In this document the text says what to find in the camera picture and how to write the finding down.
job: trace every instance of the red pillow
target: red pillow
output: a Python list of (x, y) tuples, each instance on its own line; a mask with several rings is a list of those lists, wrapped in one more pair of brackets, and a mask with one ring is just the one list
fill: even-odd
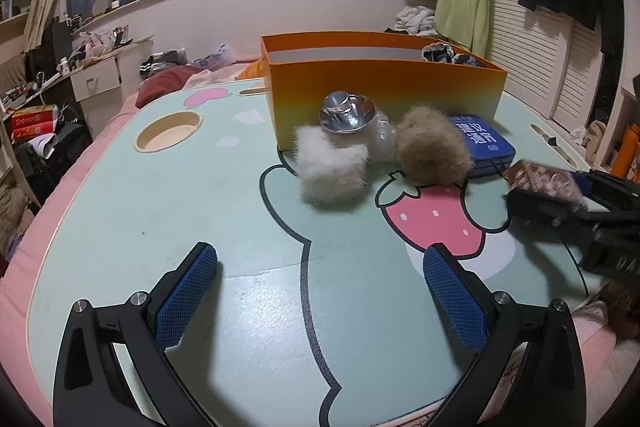
[(156, 73), (147, 79), (138, 90), (136, 107), (142, 109), (146, 104), (157, 100), (161, 96), (170, 92), (180, 91), (192, 74), (200, 73), (201, 71), (204, 70), (197, 66), (174, 66)]

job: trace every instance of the orange cardboard box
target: orange cardboard box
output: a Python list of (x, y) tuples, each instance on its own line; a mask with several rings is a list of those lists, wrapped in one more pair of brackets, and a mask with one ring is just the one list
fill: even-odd
[(322, 100), (335, 90), (362, 94), (398, 121), (412, 105), (476, 114), (491, 122), (507, 71), (427, 62), (421, 50), (439, 39), (375, 32), (309, 32), (262, 37), (268, 100), (279, 150), (293, 147), (297, 126), (318, 124)]

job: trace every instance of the fur pompom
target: fur pompom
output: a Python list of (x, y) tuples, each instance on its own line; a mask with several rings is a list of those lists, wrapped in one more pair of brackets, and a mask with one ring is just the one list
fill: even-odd
[(396, 126), (396, 152), (407, 177), (424, 185), (461, 184), (473, 166), (460, 130), (427, 106), (412, 108)]
[(320, 206), (352, 201), (365, 186), (367, 146), (332, 143), (318, 126), (296, 129), (296, 159), (302, 197)]

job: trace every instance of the blue box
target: blue box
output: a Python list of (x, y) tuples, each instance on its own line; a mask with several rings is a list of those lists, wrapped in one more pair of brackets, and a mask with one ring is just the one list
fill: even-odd
[(468, 178), (499, 174), (509, 168), (516, 150), (482, 118), (474, 114), (454, 114), (449, 120), (465, 135), (474, 161)]

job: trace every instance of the silver lid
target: silver lid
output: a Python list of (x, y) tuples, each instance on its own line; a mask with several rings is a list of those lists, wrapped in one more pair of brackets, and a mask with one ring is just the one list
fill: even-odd
[(345, 134), (363, 129), (375, 115), (376, 106), (368, 98), (334, 91), (324, 97), (319, 121), (323, 129)]

